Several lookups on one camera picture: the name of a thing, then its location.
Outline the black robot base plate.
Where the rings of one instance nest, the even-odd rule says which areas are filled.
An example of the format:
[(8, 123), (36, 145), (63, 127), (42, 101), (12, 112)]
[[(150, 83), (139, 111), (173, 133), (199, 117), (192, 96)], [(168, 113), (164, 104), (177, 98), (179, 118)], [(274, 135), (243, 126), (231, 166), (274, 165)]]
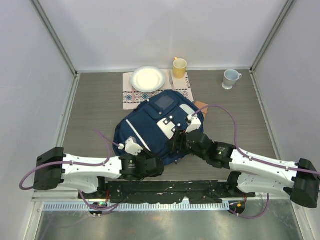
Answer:
[(222, 199), (254, 198), (225, 181), (109, 181), (94, 193), (84, 193), (87, 200), (110, 200), (113, 204), (179, 204), (188, 198), (191, 204), (221, 203)]

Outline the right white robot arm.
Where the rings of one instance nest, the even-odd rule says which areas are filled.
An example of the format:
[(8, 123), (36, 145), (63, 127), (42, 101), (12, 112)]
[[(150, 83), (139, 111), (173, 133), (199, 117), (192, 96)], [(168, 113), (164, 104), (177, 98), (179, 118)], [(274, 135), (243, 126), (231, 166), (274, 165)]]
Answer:
[(318, 206), (320, 173), (307, 159), (282, 161), (252, 154), (232, 144), (214, 142), (198, 129), (172, 129), (166, 137), (172, 155), (193, 154), (214, 168), (231, 170), (231, 182), (225, 186), (230, 197), (251, 192), (284, 194), (302, 207)]

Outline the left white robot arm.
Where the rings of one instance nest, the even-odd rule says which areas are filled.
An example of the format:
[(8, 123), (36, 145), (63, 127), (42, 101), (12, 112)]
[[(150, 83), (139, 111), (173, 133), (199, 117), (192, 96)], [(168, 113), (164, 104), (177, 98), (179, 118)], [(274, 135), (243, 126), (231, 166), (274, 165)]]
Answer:
[(100, 200), (107, 192), (98, 178), (140, 181), (158, 177), (164, 172), (163, 161), (148, 150), (137, 156), (125, 153), (121, 156), (104, 158), (79, 157), (65, 154), (64, 148), (55, 147), (36, 160), (37, 167), (33, 189), (53, 190), (58, 186), (80, 190)]

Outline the navy blue student backpack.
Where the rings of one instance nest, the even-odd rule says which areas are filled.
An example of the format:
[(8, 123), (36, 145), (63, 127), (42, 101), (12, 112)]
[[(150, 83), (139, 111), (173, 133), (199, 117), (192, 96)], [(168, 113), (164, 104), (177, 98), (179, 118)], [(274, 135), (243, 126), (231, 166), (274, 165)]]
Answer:
[(113, 141), (124, 144), (134, 137), (137, 144), (159, 156), (165, 166), (185, 157), (170, 153), (167, 147), (176, 130), (188, 128), (186, 118), (199, 108), (181, 93), (165, 90), (148, 100), (127, 115), (115, 128)]

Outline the brown leather wallet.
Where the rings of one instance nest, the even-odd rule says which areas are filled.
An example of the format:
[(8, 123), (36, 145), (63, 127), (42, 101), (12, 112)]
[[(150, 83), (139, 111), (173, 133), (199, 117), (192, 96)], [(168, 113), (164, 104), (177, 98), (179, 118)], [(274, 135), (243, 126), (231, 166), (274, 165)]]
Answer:
[[(207, 103), (203, 103), (201, 101), (195, 101), (194, 104), (198, 109), (202, 109), (202, 108), (204, 108), (205, 106), (208, 105)], [(206, 118), (207, 113), (208, 113), (208, 108), (202, 109), (201, 112), (203, 114), (203, 117)]]

